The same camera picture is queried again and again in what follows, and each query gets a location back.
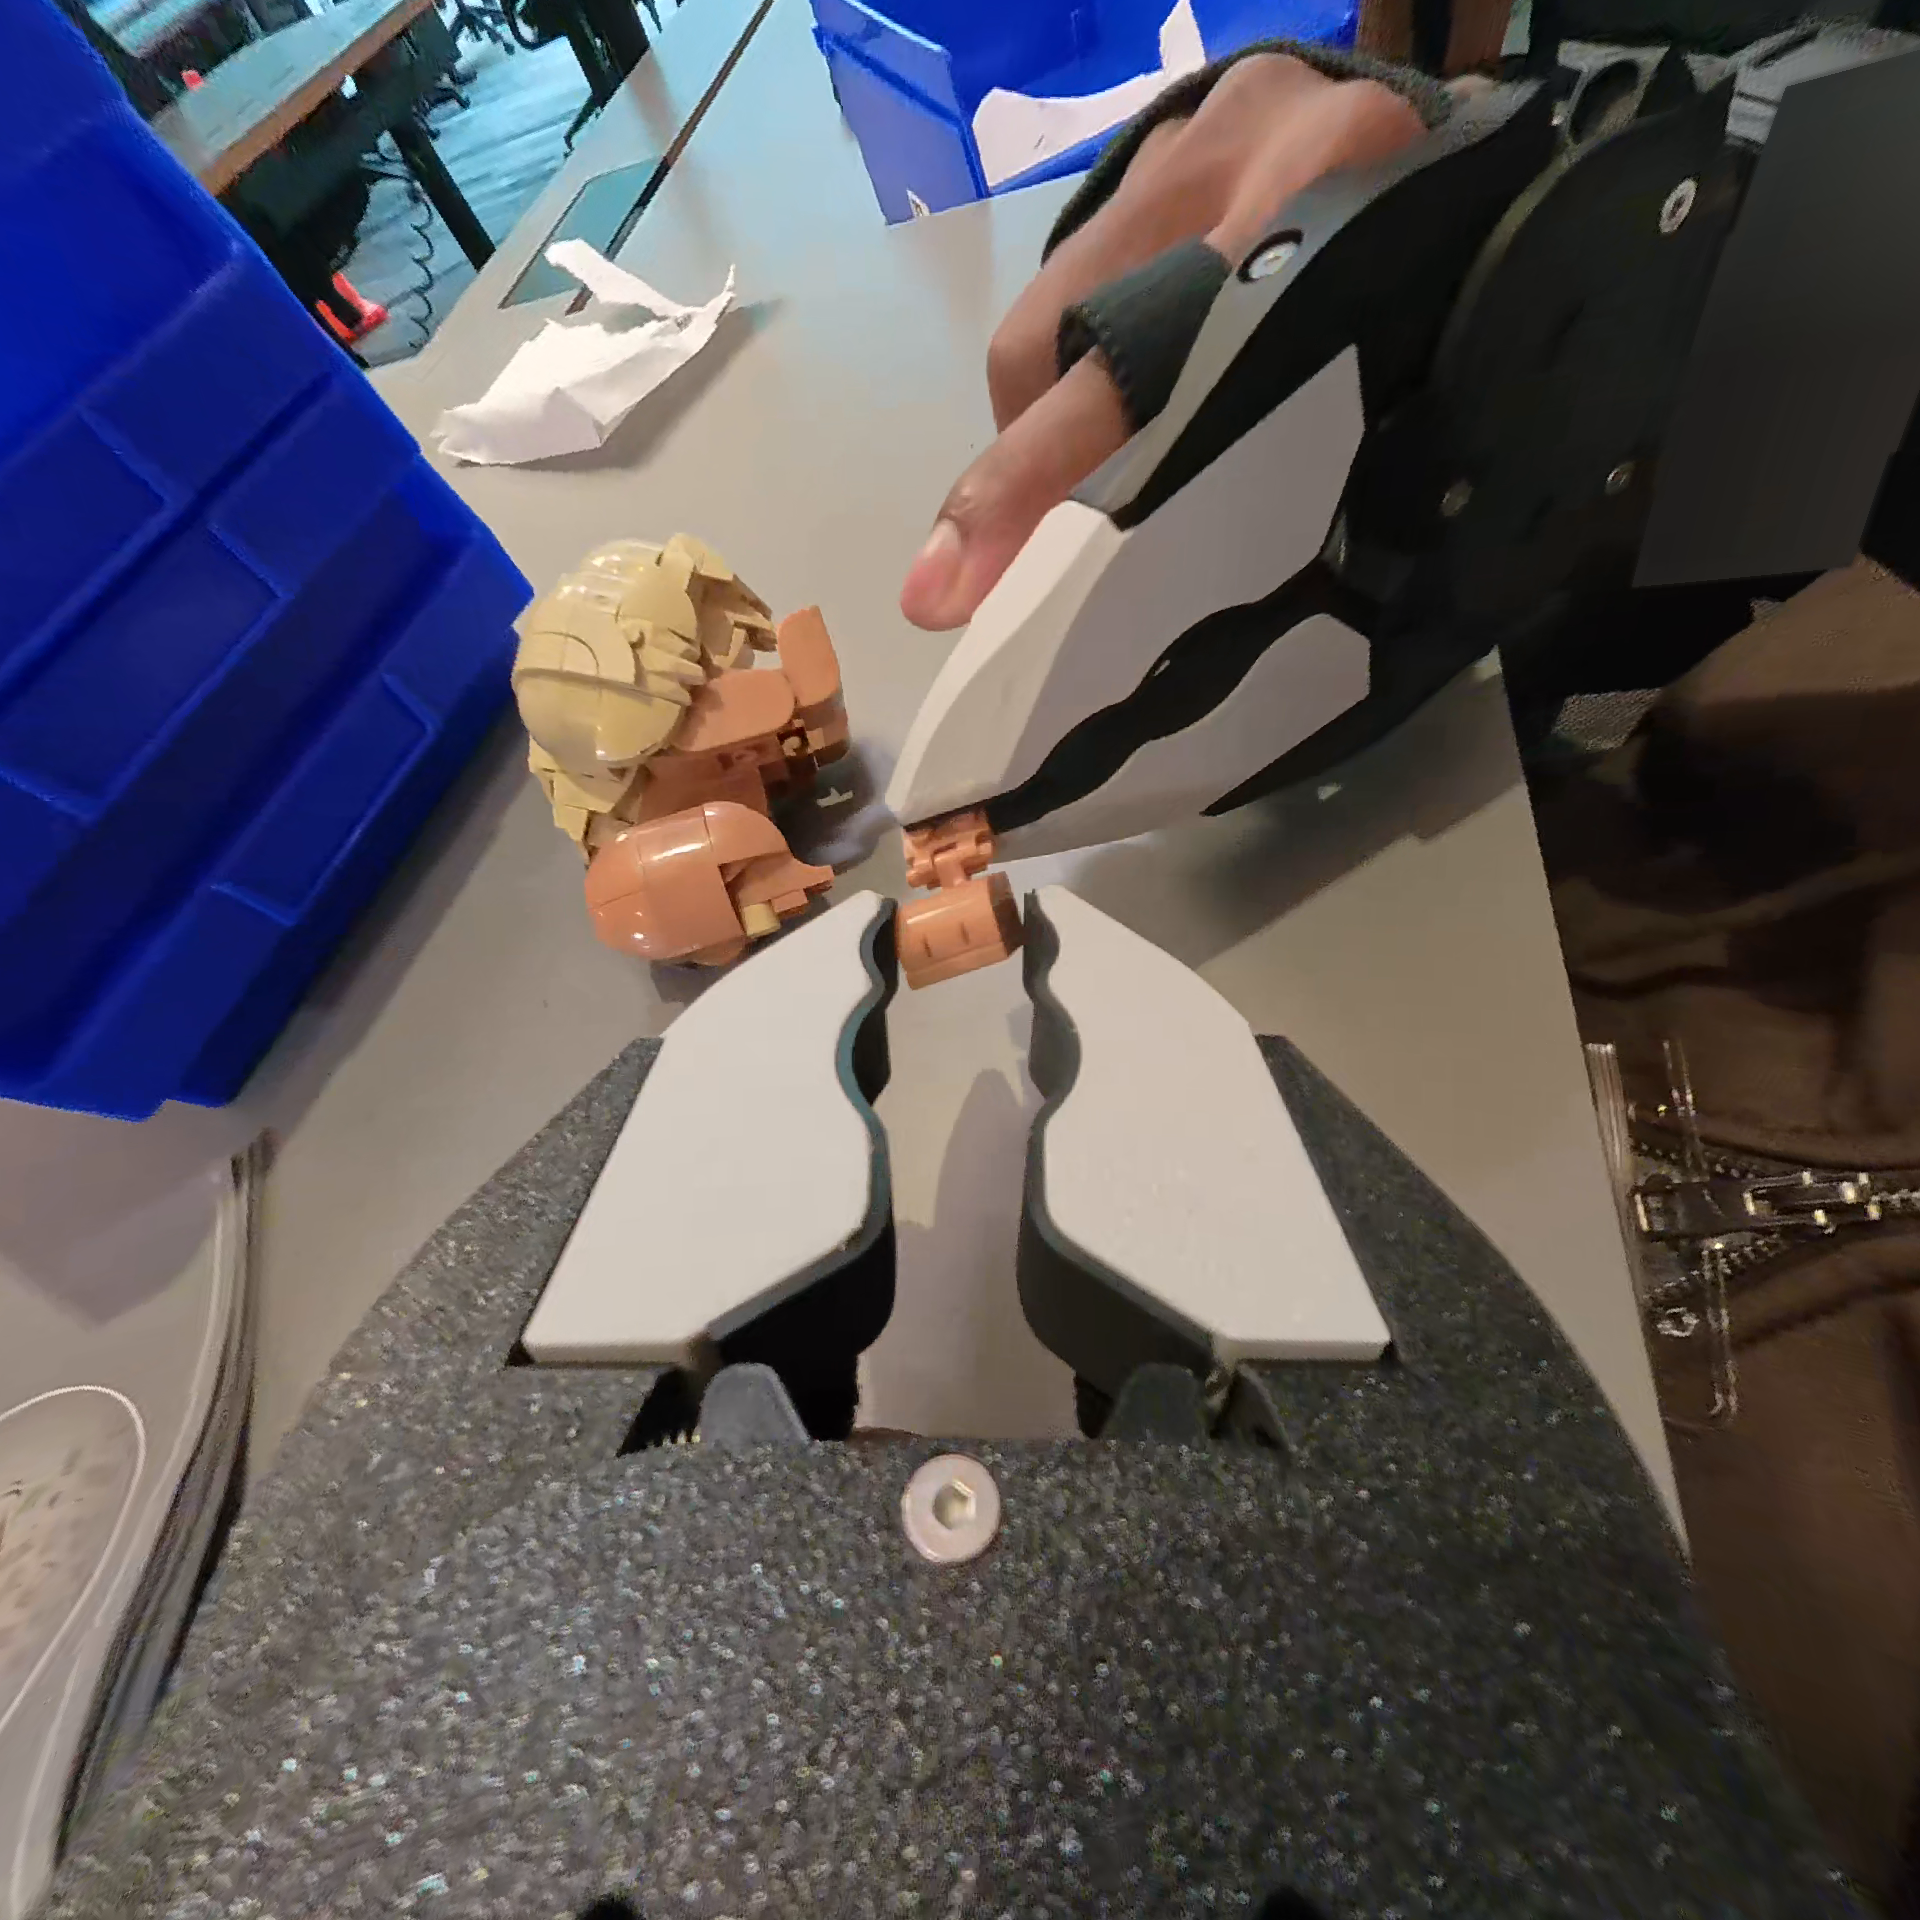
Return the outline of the person's right hand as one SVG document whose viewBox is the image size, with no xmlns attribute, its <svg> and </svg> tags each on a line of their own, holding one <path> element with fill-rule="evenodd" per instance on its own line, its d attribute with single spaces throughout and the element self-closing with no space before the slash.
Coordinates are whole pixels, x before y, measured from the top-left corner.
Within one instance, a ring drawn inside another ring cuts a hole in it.
<svg viewBox="0 0 1920 1920">
<path fill-rule="evenodd" d="M 1172 393 L 1213 296 L 1272 218 L 1318 180 L 1409 151 L 1454 92 L 1396 62 L 1254 43 L 1122 126 L 992 336 L 997 444 L 906 564 L 902 619 L 968 628 L 1032 528 Z"/>
</svg>

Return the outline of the torn white paper bag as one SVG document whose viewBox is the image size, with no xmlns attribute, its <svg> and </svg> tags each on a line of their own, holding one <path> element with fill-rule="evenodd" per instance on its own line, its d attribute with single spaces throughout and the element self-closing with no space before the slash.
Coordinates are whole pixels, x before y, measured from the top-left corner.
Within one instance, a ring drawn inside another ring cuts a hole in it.
<svg viewBox="0 0 1920 1920">
<path fill-rule="evenodd" d="M 594 296 L 604 317 L 549 321 L 479 398 L 441 411 L 435 451 L 458 466 L 604 451 L 647 393 L 708 349 L 737 305 L 737 272 L 708 305 L 680 305 L 579 239 L 549 243 L 540 259 Z"/>
</svg>

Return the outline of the grey instruction booklet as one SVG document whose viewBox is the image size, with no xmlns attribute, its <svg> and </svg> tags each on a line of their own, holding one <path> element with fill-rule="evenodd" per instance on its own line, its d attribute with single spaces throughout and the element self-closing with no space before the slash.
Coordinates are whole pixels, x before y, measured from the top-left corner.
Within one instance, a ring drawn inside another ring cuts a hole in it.
<svg viewBox="0 0 1920 1920">
<path fill-rule="evenodd" d="M 4 1260 L 0 1913 L 127 1780 L 222 1556 L 253 1416 L 253 1204 L 272 1143 L 166 1198 L 154 1254 L 58 1305 Z"/>
</svg>

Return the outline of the long wooden table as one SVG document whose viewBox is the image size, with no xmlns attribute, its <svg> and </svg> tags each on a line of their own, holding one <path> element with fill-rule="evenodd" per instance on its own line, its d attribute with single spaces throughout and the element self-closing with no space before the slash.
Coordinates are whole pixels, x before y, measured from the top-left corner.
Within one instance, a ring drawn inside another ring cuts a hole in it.
<svg viewBox="0 0 1920 1920">
<path fill-rule="evenodd" d="M 471 268 L 494 234 L 450 180 L 427 109 L 458 43 L 431 0 L 347 0 L 242 43 L 158 120 L 158 145 L 226 218 L 304 277 L 334 277 L 362 229 L 367 159 L 379 140 Z"/>
</svg>

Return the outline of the person's brown jacket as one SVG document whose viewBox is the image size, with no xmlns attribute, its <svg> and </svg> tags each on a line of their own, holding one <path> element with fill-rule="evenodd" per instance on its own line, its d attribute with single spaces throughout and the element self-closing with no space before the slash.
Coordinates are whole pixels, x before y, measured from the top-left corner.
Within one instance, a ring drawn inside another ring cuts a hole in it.
<svg viewBox="0 0 1920 1920">
<path fill-rule="evenodd" d="M 1920 603 L 1855 557 L 1525 769 L 1694 1588 L 1842 1884 L 1914 1913 Z"/>
</svg>

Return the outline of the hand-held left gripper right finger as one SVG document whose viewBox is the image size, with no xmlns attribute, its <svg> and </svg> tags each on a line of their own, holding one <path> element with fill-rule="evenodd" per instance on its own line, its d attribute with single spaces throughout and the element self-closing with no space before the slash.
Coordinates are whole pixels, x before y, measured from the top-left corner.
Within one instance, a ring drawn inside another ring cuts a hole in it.
<svg viewBox="0 0 1920 1920">
<path fill-rule="evenodd" d="M 1375 1364 L 1391 1324 L 1254 1028 L 1181 959 L 1042 888 L 1020 1302 L 1067 1366 Z"/>
</svg>

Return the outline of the white paper sheet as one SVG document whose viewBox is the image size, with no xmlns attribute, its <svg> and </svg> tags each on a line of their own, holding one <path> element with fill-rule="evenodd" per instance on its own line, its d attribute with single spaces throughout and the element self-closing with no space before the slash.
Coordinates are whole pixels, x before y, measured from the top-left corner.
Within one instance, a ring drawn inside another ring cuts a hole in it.
<svg viewBox="0 0 1920 1920">
<path fill-rule="evenodd" d="M 1181 0 L 1163 18 L 1155 33 L 1155 69 L 1098 87 L 1098 92 L 1020 92 L 1020 87 L 992 87 L 976 105 L 976 151 L 977 151 L 977 173 L 985 187 L 1002 187 L 1114 126 L 1122 126 L 1127 115 L 1140 115 L 1155 92 L 1166 92 L 1181 79 L 1207 69 L 1207 43 L 1198 43 L 1198 24 L 1188 12 L 1188 0 Z"/>
</svg>

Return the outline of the grey desk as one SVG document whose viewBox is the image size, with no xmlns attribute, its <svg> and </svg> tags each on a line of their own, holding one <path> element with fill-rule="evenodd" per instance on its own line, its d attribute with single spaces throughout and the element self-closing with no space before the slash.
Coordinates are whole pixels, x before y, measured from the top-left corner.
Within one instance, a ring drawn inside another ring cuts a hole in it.
<svg viewBox="0 0 1920 1920">
<path fill-rule="evenodd" d="M 897 577 L 992 438 L 985 336 L 1054 198 L 877 229 L 808 12 L 773 8 L 627 243 L 674 296 L 737 268 L 745 317 L 610 456 L 450 474 L 537 579 L 684 528 L 778 607 L 825 603 L 884 766 L 945 658 Z M 208 1254 L 186 1173 L 275 1135 L 260 1475 L 144 1778 L 46 1913 L 1253 1913 L 1308 1889 L 1287 1741 L 1238 1769 L 1233 1738 L 1293 1717 L 1238 1658 L 1272 1637 L 1238 1612 L 1293 1602 L 1310 1547 L 1272 1453 L 1052 1437 L 1075 1391 L 1013 1295 L 1020 961 L 884 1021 L 897 1311 L 865 1416 L 916 1447 L 617 1453 L 641 1379 L 537 1391 L 511 1324 L 479 1343 L 556 1251 L 637 1035 L 695 994 L 585 934 L 520 756 L 458 784 L 236 1105 L 4 1118 L 23 1225 L 105 1285 L 175 1236 Z M 1020 876 L 1358 1095 L 1561 1316 L 1679 1520 L 1496 668 L 1326 783 Z M 963 1433 L 1008 1527 L 936 1574 L 897 1499 Z"/>
</svg>

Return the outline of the tan brown brick toy figure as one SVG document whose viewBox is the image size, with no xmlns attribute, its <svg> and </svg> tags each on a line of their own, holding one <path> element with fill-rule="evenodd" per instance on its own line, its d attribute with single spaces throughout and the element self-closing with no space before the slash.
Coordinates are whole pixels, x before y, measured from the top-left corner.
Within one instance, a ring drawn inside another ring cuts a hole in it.
<svg viewBox="0 0 1920 1920">
<path fill-rule="evenodd" d="M 817 607 L 773 613 L 695 537 L 597 545 L 520 613 L 511 687 L 604 946 L 729 969 L 834 888 L 778 832 L 850 745 Z"/>
</svg>

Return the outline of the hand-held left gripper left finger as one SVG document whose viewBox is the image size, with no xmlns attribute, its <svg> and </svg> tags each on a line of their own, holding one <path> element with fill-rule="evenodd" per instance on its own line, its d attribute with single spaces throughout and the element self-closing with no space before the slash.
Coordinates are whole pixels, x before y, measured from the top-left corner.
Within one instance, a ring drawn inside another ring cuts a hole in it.
<svg viewBox="0 0 1920 1920">
<path fill-rule="evenodd" d="M 884 1014 L 897 904 L 855 890 L 695 994 L 528 1316 L 540 1366 L 865 1354 L 897 1305 Z"/>
</svg>

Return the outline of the small orange brick assembly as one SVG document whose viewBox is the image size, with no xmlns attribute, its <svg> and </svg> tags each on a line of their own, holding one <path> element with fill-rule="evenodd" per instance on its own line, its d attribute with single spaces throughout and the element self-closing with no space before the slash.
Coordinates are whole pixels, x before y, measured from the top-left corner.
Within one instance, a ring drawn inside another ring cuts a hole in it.
<svg viewBox="0 0 1920 1920">
<path fill-rule="evenodd" d="M 902 832 L 906 904 L 897 908 L 897 969 L 906 988 L 997 969 L 1022 946 L 1013 882 L 997 869 L 985 809 Z"/>
</svg>

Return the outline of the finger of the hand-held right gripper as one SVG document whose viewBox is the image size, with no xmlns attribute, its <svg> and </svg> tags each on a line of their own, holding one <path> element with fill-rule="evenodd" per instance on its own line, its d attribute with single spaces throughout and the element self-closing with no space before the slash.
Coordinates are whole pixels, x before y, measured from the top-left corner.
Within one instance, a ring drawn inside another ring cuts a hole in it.
<svg viewBox="0 0 1920 1920">
<path fill-rule="evenodd" d="M 1341 349 L 1136 534 L 1067 497 L 949 640 L 897 753 L 884 809 L 932 827 L 1029 783 L 1207 613 L 1293 579 L 1326 545 L 1360 451 L 1360 360 Z"/>
<path fill-rule="evenodd" d="M 1278 586 L 1217 607 L 1008 793 L 1008 851 L 1080 851 L 1186 827 L 1351 713 L 1364 687 L 1370 638 L 1351 586 Z"/>
</svg>

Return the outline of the small blue storage bin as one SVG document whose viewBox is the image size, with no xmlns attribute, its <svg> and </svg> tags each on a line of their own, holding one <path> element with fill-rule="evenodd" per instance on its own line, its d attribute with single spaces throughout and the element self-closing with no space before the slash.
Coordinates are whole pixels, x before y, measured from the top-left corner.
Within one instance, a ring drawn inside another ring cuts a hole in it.
<svg viewBox="0 0 1920 1920">
<path fill-rule="evenodd" d="M 873 206 L 897 229 L 1087 173 L 1120 126 L 985 187 L 976 105 L 992 87 L 1098 92 L 1150 72 L 1172 0 L 813 0 L 808 12 Z M 1188 12 L 1207 62 L 1254 41 L 1358 43 L 1351 0 L 1197 0 Z"/>
</svg>

